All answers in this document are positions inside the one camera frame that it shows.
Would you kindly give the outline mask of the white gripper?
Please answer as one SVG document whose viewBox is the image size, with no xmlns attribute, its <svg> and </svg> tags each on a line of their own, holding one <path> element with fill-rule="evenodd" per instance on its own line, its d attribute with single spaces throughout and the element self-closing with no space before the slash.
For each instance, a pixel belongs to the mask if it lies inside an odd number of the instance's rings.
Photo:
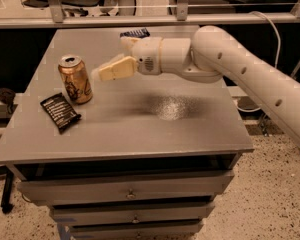
<svg viewBox="0 0 300 240">
<path fill-rule="evenodd" d="M 101 65 L 97 72 L 101 81 L 117 80 L 131 77 L 137 71 L 143 75 L 160 75 L 161 37 L 121 37 L 121 45 L 126 54 L 119 54 L 109 62 Z"/>
</svg>

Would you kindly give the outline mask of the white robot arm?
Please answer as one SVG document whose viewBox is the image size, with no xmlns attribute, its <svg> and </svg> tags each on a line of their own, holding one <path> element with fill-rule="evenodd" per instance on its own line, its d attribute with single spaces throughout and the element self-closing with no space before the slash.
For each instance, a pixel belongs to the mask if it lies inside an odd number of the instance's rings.
<svg viewBox="0 0 300 240">
<path fill-rule="evenodd" d="M 300 83 L 249 52 L 216 26 L 199 28 L 190 38 L 120 37 L 126 49 L 94 69 L 101 81 L 175 74 L 198 83 L 227 77 L 238 85 L 300 148 Z"/>
</svg>

